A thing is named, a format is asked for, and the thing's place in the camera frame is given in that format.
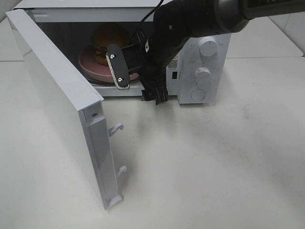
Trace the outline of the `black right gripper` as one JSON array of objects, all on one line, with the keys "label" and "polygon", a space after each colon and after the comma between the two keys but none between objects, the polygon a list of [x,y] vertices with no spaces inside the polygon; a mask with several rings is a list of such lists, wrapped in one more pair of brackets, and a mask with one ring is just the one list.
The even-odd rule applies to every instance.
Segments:
[{"label": "black right gripper", "polygon": [[166,29],[155,30],[148,38],[138,37],[138,43],[120,47],[111,44],[106,59],[119,90],[130,87],[130,74],[137,73],[143,86],[141,100],[168,101],[166,72],[164,69],[189,40],[188,32]]}]

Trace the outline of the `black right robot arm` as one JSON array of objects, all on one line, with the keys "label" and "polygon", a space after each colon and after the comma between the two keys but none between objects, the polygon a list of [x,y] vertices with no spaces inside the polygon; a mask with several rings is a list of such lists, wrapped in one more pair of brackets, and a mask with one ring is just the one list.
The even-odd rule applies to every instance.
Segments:
[{"label": "black right robot arm", "polygon": [[143,85],[142,99],[163,103],[168,99],[166,67],[191,38],[240,32],[250,20],[303,12],[302,0],[172,0],[159,3],[150,14],[153,32],[140,28],[132,43],[108,46],[106,59],[119,90],[129,88],[137,73]]}]

